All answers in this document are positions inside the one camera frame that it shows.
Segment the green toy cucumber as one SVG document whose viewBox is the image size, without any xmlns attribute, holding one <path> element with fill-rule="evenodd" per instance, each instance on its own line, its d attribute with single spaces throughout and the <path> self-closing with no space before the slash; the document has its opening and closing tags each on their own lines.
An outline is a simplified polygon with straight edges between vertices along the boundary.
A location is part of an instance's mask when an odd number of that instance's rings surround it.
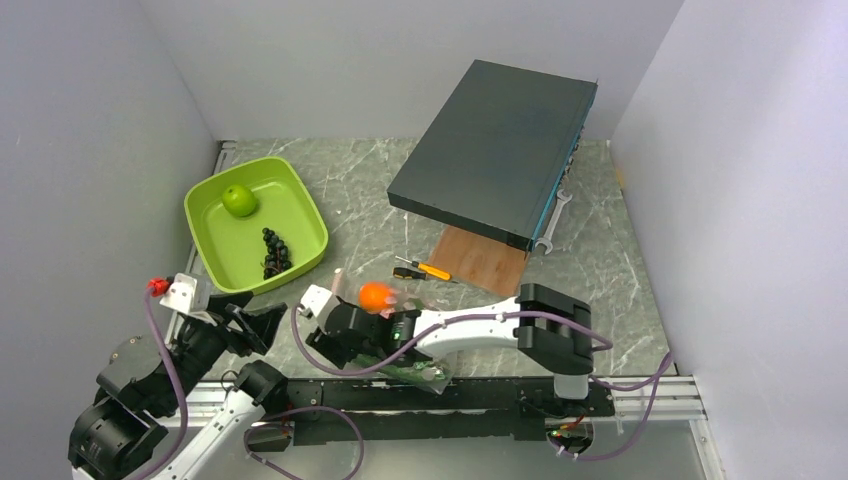
<svg viewBox="0 0 848 480">
<path fill-rule="evenodd" d="M 376 365 L 379 359 L 368 355 L 358 355 L 353 364 L 357 367 L 366 368 Z M 429 361 L 416 362 L 412 366 L 397 366 L 390 364 L 381 367 L 379 373 L 396 380 L 406 382 L 415 386 L 429 386 L 438 380 L 438 369 L 434 368 Z"/>
</svg>

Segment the orange toy fruit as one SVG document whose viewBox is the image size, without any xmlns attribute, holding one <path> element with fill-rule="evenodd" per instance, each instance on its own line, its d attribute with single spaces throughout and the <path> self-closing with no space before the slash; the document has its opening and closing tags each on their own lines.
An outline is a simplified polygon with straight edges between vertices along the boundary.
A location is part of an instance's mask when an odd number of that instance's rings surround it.
<svg viewBox="0 0 848 480">
<path fill-rule="evenodd" d="M 358 292 L 358 303 L 369 313 L 381 313 L 397 304 L 395 291 L 382 282 L 364 283 Z"/>
</svg>

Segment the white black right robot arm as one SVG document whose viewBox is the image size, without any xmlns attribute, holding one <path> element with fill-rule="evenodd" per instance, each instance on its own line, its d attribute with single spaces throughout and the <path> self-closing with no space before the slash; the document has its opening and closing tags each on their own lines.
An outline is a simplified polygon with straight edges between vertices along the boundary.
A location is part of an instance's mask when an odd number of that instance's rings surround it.
<svg viewBox="0 0 848 480">
<path fill-rule="evenodd" d="M 298 310 L 316 322 L 306 342 L 334 375 L 381 373 L 441 393 L 459 352 L 514 349 L 552 373 L 551 401 L 560 413 L 574 415 L 590 399 L 590 307 L 542 285 L 524 284 L 518 295 L 482 307 L 387 315 L 312 285 Z"/>
</svg>

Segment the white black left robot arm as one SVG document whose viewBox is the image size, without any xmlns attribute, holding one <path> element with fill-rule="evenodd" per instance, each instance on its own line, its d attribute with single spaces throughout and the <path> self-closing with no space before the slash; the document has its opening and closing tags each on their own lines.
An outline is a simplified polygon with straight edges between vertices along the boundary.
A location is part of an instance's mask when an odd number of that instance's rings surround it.
<svg viewBox="0 0 848 480">
<path fill-rule="evenodd" d="M 97 377 L 93 404 L 76 420 L 69 439 L 72 467 L 93 479 L 124 479 L 152 458 L 165 438 L 162 417 L 187 412 L 187 395 L 230 352 L 266 354 L 286 304 L 245 311 L 244 295 L 216 296 L 212 320 L 185 317 L 173 345 L 156 322 L 151 335 L 123 342 Z"/>
</svg>

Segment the clear pink zip top bag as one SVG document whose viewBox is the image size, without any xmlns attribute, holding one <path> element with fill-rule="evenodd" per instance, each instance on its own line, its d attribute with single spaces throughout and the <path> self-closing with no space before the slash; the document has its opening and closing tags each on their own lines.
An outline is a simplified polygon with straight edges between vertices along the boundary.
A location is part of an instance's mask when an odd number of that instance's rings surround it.
<svg viewBox="0 0 848 480">
<path fill-rule="evenodd" d="M 360 287 L 353 286 L 348 282 L 346 272 L 343 268 L 336 268 L 330 290 L 334 294 L 341 294 L 344 299 L 356 300 Z M 423 309 L 431 305 L 430 302 L 405 290 L 399 290 L 392 286 L 389 287 L 389 290 L 396 300 L 396 303 L 392 304 L 391 308 L 399 307 L 401 310 L 410 310 L 416 308 Z M 391 308 L 385 311 L 383 316 L 392 313 L 393 310 Z M 441 394 L 452 380 L 457 367 L 458 354 L 449 353 L 435 359 L 413 360 L 409 365 L 403 365 L 402 361 L 398 359 L 394 363 L 382 367 L 379 373 L 411 384 L 424 391 Z"/>
</svg>

